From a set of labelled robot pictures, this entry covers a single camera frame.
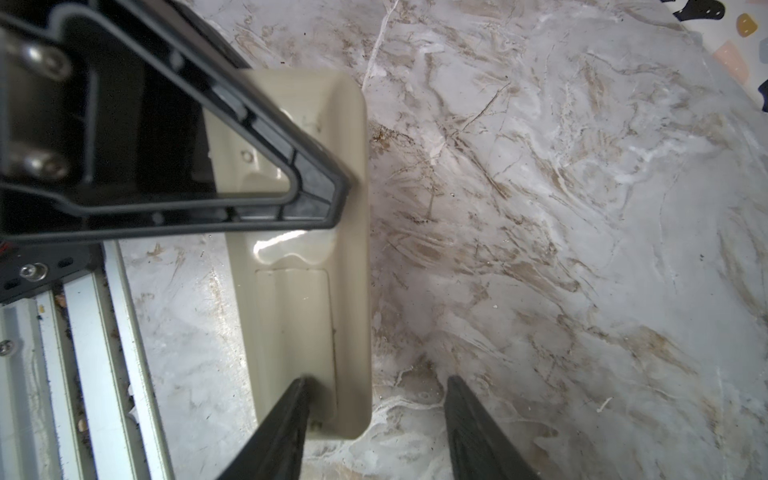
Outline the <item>white remote control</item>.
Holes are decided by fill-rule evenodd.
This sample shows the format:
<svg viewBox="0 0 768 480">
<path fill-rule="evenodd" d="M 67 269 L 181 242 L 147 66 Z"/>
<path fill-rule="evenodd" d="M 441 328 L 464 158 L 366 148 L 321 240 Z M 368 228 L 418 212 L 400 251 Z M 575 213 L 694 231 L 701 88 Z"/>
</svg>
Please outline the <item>white remote control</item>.
<svg viewBox="0 0 768 480">
<path fill-rule="evenodd" d="M 328 230 L 281 227 L 225 237 L 256 416 L 289 384 L 310 387 L 309 437 L 354 439 L 372 415 L 369 134 L 357 83 L 332 70 L 246 70 L 351 181 Z"/>
</svg>

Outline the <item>remote battery cover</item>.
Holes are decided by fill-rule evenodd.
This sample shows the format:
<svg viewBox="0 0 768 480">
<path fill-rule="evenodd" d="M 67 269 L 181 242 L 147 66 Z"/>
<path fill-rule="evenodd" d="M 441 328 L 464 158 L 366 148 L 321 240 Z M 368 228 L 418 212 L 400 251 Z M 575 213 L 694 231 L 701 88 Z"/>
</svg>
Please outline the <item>remote battery cover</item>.
<svg viewBox="0 0 768 480">
<path fill-rule="evenodd" d="M 259 271 L 254 403 L 268 413 L 291 382 L 310 380 L 315 429 L 337 413 L 336 365 L 328 275 L 323 270 Z"/>
</svg>

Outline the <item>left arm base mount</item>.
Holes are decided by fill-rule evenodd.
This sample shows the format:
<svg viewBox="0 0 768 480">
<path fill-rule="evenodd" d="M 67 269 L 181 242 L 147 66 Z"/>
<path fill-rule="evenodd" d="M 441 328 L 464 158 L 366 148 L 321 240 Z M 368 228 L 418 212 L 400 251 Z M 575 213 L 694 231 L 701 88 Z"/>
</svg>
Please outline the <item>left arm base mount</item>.
<svg viewBox="0 0 768 480">
<path fill-rule="evenodd" d="M 100 244 L 1 243 L 1 304 L 33 297 L 103 266 Z"/>
</svg>

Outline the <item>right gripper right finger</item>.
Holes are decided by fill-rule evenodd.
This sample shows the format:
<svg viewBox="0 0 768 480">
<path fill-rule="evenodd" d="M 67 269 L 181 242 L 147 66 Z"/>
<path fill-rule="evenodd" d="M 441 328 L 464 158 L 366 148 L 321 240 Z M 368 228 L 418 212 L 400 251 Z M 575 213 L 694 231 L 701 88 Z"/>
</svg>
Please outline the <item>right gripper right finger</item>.
<svg viewBox="0 0 768 480">
<path fill-rule="evenodd" d="M 455 479 L 538 479 L 466 382 L 447 379 L 444 402 Z"/>
</svg>

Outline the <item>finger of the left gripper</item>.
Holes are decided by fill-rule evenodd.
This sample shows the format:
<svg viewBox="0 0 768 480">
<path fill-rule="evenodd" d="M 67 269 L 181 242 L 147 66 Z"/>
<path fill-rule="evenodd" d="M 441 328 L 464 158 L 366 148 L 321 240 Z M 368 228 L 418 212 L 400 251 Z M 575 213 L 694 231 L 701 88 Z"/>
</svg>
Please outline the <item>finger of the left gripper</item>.
<svg viewBox="0 0 768 480">
<path fill-rule="evenodd" d="M 347 176 L 243 67 L 177 1 L 3 2 L 2 238 L 335 227 Z M 285 174 L 286 191 L 217 191 L 205 113 Z"/>
</svg>

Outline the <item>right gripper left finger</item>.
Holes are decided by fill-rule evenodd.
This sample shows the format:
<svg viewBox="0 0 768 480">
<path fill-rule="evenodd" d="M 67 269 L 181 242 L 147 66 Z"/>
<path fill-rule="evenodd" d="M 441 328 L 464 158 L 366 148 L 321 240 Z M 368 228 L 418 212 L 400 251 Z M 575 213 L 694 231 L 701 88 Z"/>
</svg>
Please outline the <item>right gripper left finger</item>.
<svg viewBox="0 0 768 480">
<path fill-rule="evenodd" d="M 310 413 L 310 380 L 293 380 L 219 479 L 300 477 Z"/>
</svg>

